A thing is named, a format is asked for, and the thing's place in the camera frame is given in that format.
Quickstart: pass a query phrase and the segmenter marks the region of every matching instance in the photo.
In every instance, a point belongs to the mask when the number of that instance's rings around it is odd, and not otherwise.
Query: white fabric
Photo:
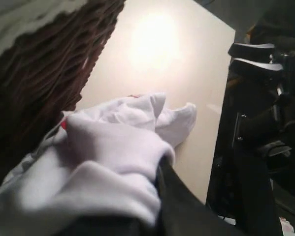
[[[133,216],[153,226],[160,209],[152,184],[156,168],[163,156],[174,160],[172,147],[155,133],[157,123],[171,137],[166,127],[191,130],[196,116],[194,105],[184,108],[194,111],[185,116],[164,102],[165,95],[157,93],[69,115],[66,131],[60,128],[42,142],[35,153],[41,156],[27,155],[6,177],[0,235],[50,235],[81,215]],[[181,142],[186,133],[172,140]]]
[[[80,9],[87,0],[0,0],[0,55],[15,39],[52,22],[61,13]]]

